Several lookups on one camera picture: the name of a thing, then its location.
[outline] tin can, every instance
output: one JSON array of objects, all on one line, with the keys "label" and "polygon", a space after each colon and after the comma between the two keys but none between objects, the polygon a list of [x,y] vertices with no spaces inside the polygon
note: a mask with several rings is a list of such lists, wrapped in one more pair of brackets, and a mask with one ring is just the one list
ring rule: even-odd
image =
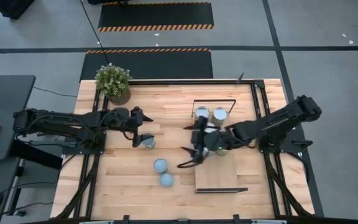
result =
[{"label": "tin can", "polygon": [[173,185],[173,176],[168,173],[164,173],[160,177],[160,183],[163,187],[171,187]]},{"label": "tin can", "polygon": [[196,111],[194,112],[194,122],[198,120],[200,116],[205,118],[209,118],[209,110],[205,106],[199,106]]},{"label": "tin can", "polygon": [[157,159],[154,161],[154,169],[159,174],[163,174],[168,170],[168,164],[165,159]]},{"label": "tin can", "polygon": [[227,118],[227,112],[224,108],[219,107],[214,110],[211,122],[216,126],[222,126],[224,120]]},{"label": "tin can", "polygon": [[225,150],[225,149],[218,149],[217,151],[215,151],[215,153],[219,156],[225,156],[227,155],[229,151],[228,150]]},{"label": "tin can", "polygon": [[146,147],[146,149],[154,149],[154,147],[155,147],[154,137],[143,140],[141,144],[144,145]]}]

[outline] potted plant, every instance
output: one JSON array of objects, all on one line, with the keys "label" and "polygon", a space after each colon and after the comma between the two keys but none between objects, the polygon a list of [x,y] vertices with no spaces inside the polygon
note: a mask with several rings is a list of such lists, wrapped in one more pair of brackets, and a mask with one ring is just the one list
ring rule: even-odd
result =
[{"label": "potted plant", "polygon": [[129,70],[111,65],[96,71],[96,89],[100,90],[114,105],[124,105],[131,98],[128,80],[132,79]]}]

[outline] wooden tabletop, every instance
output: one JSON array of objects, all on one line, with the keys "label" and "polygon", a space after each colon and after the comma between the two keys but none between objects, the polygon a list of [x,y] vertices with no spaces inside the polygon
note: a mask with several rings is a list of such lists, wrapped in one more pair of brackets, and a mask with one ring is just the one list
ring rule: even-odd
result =
[{"label": "wooden tabletop", "polygon": [[[272,112],[286,105],[279,79],[266,79],[265,86]],[[75,113],[92,111],[95,92],[94,81],[81,82]],[[154,119],[139,127],[139,132],[154,134],[156,146],[151,151],[144,146],[132,148],[132,142],[121,133],[108,131],[106,150],[99,163],[93,220],[122,220],[124,215],[130,215],[132,220],[232,219],[234,214],[241,218],[273,218],[264,159],[257,149],[245,147],[230,152],[235,158],[237,185],[247,187],[246,192],[195,194],[195,169],[176,167],[190,159],[180,146],[191,147],[191,131],[183,127],[193,122],[193,100],[236,99],[230,122],[255,120],[249,85],[137,85],[131,87],[131,92],[132,97],[124,107],[131,110],[140,106],[144,114]],[[158,158],[168,162],[168,172],[174,176],[172,187],[160,185],[160,176],[153,168]],[[281,159],[287,187],[313,213],[302,163],[286,154]],[[51,217],[58,215],[76,192],[82,161],[83,156],[76,156],[61,171]],[[280,211],[284,213],[282,196],[276,189]],[[85,192],[82,215],[87,197]]]}]

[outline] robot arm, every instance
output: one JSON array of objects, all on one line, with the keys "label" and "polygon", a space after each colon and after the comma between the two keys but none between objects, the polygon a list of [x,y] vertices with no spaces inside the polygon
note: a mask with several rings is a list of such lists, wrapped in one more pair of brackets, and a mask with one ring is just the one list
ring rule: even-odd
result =
[{"label": "robot arm", "polygon": [[212,133],[206,133],[202,127],[206,126],[208,119],[200,119],[194,126],[185,129],[199,130],[197,135],[202,135],[202,140],[197,138],[193,142],[195,149],[183,149],[190,153],[191,162],[196,166],[206,159],[205,151],[232,150],[244,146],[252,147],[250,143],[254,139],[261,148],[278,147],[292,128],[305,121],[315,121],[320,117],[320,114],[321,109],[314,100],[303,95],[274,113],[255,121],[242,121],[226,126],[224,131],[219,131],[219,128]]},{"label": "robot arm", "polygon": [[[29,109],[15,113],[14,117],[13,129],[17,136],[36,132],[56,134],[73,138],[79,147],[94,148],[100,145],[104,130],[122,132],[128,140],[132,140],[133,147],[152,137],[138,135],[137,128],[143,121],[153,120],[137,106],[131,112],[126,108],[114,108],[86,114]],[[133,133],[133,138],[129,138],[126,132]]]}]

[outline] gray floor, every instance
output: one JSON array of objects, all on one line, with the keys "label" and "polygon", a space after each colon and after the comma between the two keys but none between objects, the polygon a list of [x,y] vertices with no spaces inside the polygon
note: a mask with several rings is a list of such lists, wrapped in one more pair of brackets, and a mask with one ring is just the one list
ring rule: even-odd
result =
[{"label": "gray floor", "polygon": [[[211,0],[213,30],[102,33],[106,47],[272,46],[262,0]],[[358,46],[358,0],[268,0],[281,46]],[[86,10],[97,25],[101,6]],[[97,47],[77,0],[37,0],[18,20],[0,15],[0,49]],[[215,78],[281,78],[275,52],[212,51]],[[0,54],[0,75],[32,74],[35,85],[76,95],[85,53]],[[358,218],[358,51],[284,52],[295,95],[312,96],[323,110],[304,124],[319,194],[327,217]],[[28,107],[72,112],[73,97],[33,90]],[[53,189],[25,190],[19,206],[51,202]],[[23,218],[48,218],[51,206],[30,207]]]}]

